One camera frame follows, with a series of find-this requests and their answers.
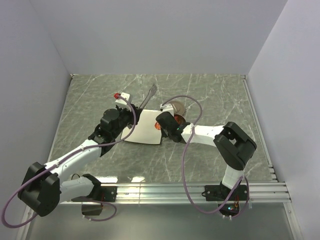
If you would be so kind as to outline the round metal lunch tin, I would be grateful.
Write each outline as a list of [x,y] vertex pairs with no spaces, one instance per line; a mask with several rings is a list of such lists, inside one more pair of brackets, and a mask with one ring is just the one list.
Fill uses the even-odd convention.
[[182,125],[183,123],[186,122],[186,119],[184,118],[184,116],[177,114],[177,113],[174,114],[174,119],[179,125]]

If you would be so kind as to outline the orange shrimp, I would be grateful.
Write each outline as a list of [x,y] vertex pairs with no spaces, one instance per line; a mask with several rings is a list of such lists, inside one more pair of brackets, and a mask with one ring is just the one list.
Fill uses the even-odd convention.
[[158,122],[155,123],[154,127],[157,129],[157,130],[161,130],[161,126]]

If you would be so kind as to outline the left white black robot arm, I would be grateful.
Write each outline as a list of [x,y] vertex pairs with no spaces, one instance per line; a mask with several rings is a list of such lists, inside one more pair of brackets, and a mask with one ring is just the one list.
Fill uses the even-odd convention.
[[79,168],[97,160],[119,143],[118,136],[127,127],[135,128],[140,115],[157,86],[152,85],[140,106],[131,103],[128,93],[115,94],[115,107],[107,109],[93,133],[76,149],[46,164],[33,163],[27,170],[18,198],[41,217],[50,214],[59,203],[73,200],[104,200],[101,182],[90,174],[70,180]]

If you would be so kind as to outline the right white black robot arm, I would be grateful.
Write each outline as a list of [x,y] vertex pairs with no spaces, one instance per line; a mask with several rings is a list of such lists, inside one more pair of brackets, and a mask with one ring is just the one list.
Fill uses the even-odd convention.
[[205,187],[207,201],[235,200],[244,194],[237,181],[244,175],[247,162],[253,157],[257,144],[235,122],[225,125],[205,126],[190,122],[179,123],[169,112],[156,117],[162,136],[176,143],[195,143],[217,148],[226,163],[226,169],[219,186]]

